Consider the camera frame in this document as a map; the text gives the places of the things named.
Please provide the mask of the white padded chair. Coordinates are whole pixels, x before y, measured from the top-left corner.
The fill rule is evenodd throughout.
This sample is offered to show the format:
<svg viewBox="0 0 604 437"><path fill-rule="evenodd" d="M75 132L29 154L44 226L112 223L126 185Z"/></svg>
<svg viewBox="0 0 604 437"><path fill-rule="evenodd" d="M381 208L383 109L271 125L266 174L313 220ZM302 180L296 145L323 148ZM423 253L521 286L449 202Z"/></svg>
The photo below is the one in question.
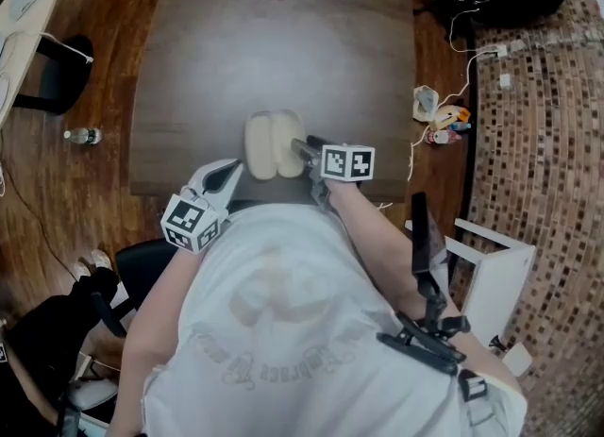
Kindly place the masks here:
<svg viewBox="0 0 604 437"><path fill-rule="evenodd" d="M106 378L70 383L62 437L105 437L114 414L118 386Z"/></svg>

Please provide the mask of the white block on black mount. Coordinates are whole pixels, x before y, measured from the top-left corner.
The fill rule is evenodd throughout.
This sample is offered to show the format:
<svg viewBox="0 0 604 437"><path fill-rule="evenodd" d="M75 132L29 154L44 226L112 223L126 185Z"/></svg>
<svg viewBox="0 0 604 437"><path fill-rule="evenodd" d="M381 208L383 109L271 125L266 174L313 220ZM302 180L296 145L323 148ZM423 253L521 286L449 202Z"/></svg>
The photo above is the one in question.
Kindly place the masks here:
<svg viewBox="0 0 604 437"><path fill-rule="evenodd" d="M533 359L522 343L507 348L496 335L489 342L489 347L496 349L501 354L502 361L517 378L527 373L532 365Z"/></svg>

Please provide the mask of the black phone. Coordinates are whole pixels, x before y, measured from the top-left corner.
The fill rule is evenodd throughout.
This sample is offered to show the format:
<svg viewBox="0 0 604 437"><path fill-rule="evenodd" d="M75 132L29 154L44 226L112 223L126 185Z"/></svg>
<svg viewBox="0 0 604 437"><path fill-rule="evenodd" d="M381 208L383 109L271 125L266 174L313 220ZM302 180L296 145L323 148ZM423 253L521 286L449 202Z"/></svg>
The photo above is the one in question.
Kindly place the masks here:
<svg viewBox="0 0 604 437"><path fill-rule="evenodd" d="M411 270L416 277L446 262L445 237L431 216L424 192L411 197L411 244Z"/></svg>

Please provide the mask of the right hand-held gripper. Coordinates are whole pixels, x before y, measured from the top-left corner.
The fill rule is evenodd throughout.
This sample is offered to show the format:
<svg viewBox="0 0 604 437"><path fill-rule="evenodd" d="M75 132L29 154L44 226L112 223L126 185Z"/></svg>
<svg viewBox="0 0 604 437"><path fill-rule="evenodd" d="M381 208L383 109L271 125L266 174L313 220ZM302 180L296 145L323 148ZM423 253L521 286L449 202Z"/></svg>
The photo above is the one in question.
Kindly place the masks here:
<svg viewBox="0 0 604 437"><path fill-rule="evenodd" d="M292 151L310 167L311 196L323 209L328 209L328 180L343 183L361 182L374 178L376 149L363 145L326 144L320 137L309 135L305 140L293 138Z"/></svg>

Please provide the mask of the round beige table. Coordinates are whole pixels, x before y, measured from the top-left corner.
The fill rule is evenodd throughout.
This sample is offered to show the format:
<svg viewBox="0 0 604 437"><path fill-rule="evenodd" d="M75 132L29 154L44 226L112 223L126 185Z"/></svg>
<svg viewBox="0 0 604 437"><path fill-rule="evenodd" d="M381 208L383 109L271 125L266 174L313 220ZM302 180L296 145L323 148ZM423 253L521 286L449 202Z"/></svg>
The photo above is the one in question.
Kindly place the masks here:
<svg viewBox="0 0 604 437"><path fill-rule="evenodd" d="M93 50L90 39L73 36L63 42L47 31L58 0L3 0L0 2L0 128L14 108L55 114L69 110L89 81ZM58 68L42 79L58 90L51 98L21 94L35 55L54 61Z"/></svg>

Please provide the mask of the black office chair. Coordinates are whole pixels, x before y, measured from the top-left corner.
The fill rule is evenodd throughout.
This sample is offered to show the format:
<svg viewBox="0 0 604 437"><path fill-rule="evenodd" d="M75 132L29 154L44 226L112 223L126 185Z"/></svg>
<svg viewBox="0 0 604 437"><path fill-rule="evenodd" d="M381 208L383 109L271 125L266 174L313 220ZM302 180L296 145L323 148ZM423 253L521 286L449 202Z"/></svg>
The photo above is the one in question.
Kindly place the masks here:
<svg viewBox="0 0 604 437"><path fill-rule="evenodd" d="M174 246L163 239L156 239L126 247L115 255L117 275L127 298L112 307L100 292L91 292L94 308L115 337L126 337L122 319L140 308L175 253Z"/></svg>

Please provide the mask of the person's left forearm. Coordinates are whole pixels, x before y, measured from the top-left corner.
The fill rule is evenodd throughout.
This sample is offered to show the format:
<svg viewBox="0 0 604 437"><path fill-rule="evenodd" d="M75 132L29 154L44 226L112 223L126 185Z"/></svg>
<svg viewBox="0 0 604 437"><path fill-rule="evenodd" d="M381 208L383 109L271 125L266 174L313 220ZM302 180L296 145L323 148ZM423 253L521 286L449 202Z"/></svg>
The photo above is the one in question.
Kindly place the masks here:
<svg viewBox="0 0 604 437"><path fill-rule="evenodd" d="M138 309L126 335L116 407L106 437L142 433L144 383L176 352L179 315L206 254L177 250Z"/></svg>

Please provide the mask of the person's right forearm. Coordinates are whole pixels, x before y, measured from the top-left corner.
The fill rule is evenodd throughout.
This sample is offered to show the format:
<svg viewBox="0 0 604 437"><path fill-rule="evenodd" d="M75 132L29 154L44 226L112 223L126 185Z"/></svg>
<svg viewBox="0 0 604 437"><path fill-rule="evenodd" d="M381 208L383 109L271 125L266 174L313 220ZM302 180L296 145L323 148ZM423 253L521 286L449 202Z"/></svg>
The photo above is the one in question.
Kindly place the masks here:
<svg viewBox="0 0 604 437"><path fill-rule="evenodd" d="M353 183L328 180L329 204L339 215L366 272L395 311L425 317L427 301L411 272L411 240Z"/></svg>

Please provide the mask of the pile of snack packets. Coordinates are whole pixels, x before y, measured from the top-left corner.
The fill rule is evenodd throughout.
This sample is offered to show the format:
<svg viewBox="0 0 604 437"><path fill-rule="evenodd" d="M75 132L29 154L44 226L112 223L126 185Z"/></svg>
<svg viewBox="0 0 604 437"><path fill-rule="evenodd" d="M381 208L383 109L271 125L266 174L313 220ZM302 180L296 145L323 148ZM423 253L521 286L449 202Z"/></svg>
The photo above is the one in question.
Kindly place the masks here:
<svg viewBox="0 0 604 437"><path fill-rule="evenodd" d="M463 106L446 105L440 107L433 119L428 122L428 130L424 135L424 142L428 144L451 144L461 138L461 134L468 131L471 112Z"/></svg>

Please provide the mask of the clear water bottle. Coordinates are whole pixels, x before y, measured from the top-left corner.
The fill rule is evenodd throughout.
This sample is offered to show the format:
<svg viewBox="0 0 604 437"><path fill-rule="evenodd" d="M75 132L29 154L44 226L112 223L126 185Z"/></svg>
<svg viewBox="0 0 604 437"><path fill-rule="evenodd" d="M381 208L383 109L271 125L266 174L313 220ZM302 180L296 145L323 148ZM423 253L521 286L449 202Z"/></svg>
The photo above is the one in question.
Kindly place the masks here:
<svg viewBox="0 0 604 437"><path fill-rule="evenodd" d="M96 145L101 142L103 134L99 128L81 127L65 130L63 138L75 144Z"/></svg>

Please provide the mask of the white shelf unit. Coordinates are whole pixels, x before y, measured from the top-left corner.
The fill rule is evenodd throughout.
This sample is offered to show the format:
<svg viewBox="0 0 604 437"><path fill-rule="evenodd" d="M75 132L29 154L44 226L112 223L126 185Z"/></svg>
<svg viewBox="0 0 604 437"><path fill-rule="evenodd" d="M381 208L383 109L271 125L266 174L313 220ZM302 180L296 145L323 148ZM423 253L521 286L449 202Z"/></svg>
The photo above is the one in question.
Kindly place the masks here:
<svg viewBox="0 0 604 437"><path fill-rule="evenodd" d="M494 336L502 335L512 315L532 265L536 247L460 218L454 224L504 246L500 251L487 254L444 236L447 254L452 253L475 265L461 314L456 316L466 316L471 326L469 332L489 348L489 342ZM411 220L405 222L405 229L411 230ZM448 301L446 267L447 260L430 273Z"/></svg>

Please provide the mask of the person's white shirt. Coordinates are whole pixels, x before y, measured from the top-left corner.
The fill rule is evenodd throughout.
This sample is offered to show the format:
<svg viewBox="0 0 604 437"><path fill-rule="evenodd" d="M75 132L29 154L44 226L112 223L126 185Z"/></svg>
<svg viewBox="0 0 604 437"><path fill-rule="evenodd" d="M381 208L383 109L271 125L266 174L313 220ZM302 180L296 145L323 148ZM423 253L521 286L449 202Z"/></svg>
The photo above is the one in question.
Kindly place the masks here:
<svg viewBox="0 0 604 437"><path fill-rule="evenodd" d="M311 206L235 213L183 303L176 354L143 393L147 437L519 437L527 401L378 340L399 324L341 224Z"/></svg>

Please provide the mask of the black clamp phone mount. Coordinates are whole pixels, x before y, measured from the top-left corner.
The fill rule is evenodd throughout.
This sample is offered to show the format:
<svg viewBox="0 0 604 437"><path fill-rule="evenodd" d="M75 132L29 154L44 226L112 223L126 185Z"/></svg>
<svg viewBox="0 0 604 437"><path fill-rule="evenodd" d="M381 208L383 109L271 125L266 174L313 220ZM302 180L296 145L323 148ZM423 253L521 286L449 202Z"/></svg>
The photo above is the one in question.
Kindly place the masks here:
<svg viewBox="0 0 604 437"><path fill-rule="evenodd" d="M468 333L470 323L464 315L443 317L447 299L429 270L413 275L418 282L419 294L426 299L425 317L412 320L399 312L396 316L402 329L396 335L378 333L377 339L440 373L456 376L466 356L450 343L450 339L458 333Z"/></svg>

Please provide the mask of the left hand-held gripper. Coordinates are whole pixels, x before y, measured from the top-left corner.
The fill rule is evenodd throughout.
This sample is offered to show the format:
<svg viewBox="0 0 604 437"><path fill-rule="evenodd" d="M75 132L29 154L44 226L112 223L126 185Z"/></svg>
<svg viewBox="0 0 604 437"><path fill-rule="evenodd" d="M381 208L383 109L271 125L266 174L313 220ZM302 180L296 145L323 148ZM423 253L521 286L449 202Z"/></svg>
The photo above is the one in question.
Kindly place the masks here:
<svg viewBox="0 0 604 437"><path fill-rule="evenodd" d="M190 253L200 253L213 243L223 232L227 206L242 174L238 159L216 160L198 168L188 186L172 195L161 217L165 240Z"/></svg>

